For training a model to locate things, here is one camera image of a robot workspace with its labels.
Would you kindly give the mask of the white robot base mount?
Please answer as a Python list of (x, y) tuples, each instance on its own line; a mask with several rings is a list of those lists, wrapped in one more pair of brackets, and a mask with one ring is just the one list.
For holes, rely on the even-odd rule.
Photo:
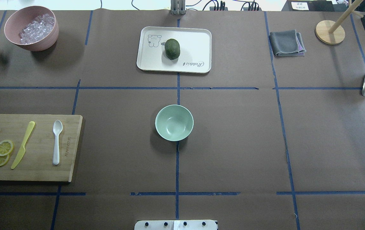
[(210, 219), (194, 220), (141, 220), (135, 230), (218, 230), (218, 222)]

